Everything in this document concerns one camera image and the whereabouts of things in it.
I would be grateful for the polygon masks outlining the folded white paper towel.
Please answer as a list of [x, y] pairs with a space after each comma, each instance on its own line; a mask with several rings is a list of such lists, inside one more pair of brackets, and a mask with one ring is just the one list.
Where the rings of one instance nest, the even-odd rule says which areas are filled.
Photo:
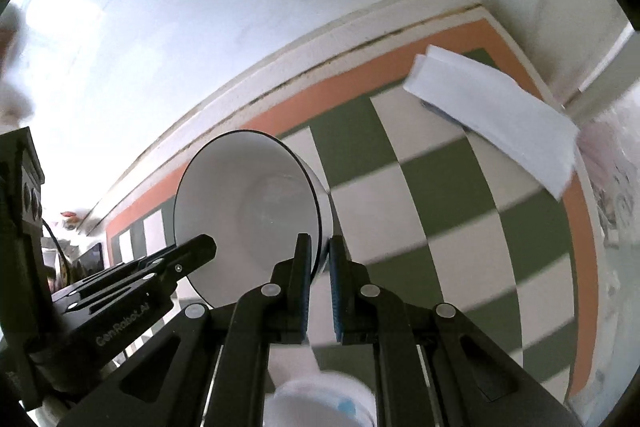
[[554, 198], [570, 185], [576, 124], [504, 72], [429, 46], [414, 59], [404, 89], [482, 136]]

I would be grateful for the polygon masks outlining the green white checkered tablecloth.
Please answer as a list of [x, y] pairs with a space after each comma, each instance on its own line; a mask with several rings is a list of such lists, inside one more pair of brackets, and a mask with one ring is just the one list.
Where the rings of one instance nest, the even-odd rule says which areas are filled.
[[338, 75], [299, 78], [241, 126], [283, 139], [332, 196], [336, 231], [372, 280], [417, 306], [449, 301], [558, 399], [593, 368], [598, 318], [594, 200], [577, 170], [555, 199], [478, 135], [402, 89], [440, 46], [541, 95], [533, 66], [488, 16], [432, 20]]

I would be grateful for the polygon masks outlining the red tomato wall sticker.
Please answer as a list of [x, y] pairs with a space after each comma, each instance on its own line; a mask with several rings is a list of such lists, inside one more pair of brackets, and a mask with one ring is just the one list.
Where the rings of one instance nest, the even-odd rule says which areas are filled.
[[76, 212], [63, 211], [61, 213], [61, 223], [66, 229], [73, 230], [74, 228], [78, 227], [80, 222], [81, 217], [79, 217]]

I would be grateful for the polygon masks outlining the white bowl dark rim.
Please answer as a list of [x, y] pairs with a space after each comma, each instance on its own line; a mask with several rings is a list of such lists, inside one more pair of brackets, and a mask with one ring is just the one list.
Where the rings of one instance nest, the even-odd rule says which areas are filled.
[[310, 274], [326, 265], [333, 216], [328, 191], [282, 141], [235, 130], [204, 145], [184, 170], [175, 198], [175, 241], [213, 237], [213, 260], [191, 272], [194, 291], [213, 308], [230, 305], [266, 283], [294, 255], [297, 237], [311, 239]]

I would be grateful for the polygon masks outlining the white bowl blue pattern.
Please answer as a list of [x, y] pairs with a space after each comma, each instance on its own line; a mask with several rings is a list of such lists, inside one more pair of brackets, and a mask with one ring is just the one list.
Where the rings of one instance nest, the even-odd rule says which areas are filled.
[[265, 399], [262, 425], [273, 427], [376, 426], [375, 395], [358, 379], [321, 372], [291, 379]]

